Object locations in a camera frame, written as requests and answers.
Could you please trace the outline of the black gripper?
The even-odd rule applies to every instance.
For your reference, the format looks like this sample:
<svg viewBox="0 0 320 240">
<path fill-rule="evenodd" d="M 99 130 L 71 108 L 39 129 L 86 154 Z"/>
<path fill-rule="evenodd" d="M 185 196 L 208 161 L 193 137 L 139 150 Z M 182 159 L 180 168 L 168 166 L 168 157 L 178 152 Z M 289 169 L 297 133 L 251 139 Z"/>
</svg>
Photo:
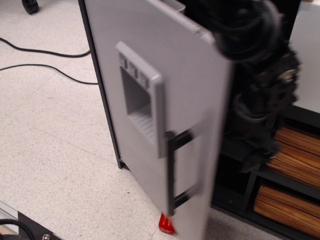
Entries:
<svg viewBox="0 0 320 240">
<path fill-rule="evenodd" d="M 244 160 L 238 170 L 240 173 L 249 173 L 281 151 L 264 126 L 267 117 L 266 114 L 253 114 L 241 94 L 233 98 L 225 121 L 222 153 Z"/>
</svg>

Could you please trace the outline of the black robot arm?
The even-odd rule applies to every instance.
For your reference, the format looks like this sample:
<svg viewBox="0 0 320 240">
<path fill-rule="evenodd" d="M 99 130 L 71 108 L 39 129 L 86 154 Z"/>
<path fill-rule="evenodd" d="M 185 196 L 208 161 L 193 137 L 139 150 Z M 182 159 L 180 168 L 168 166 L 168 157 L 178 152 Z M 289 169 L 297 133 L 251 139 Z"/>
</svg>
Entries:
<svg viewBox="0 0 320 240">
<path fill-rule="evenodd" d="M 235 63 L 224 133 L 246 150 L 240 172 L 281 150 L 266 121 L 290 108 L 300 62 L 286 39 L 284 16 L 270 0 L 186 0 L 185 15 L 209 30 L 217 50 Z"/>
</svg>

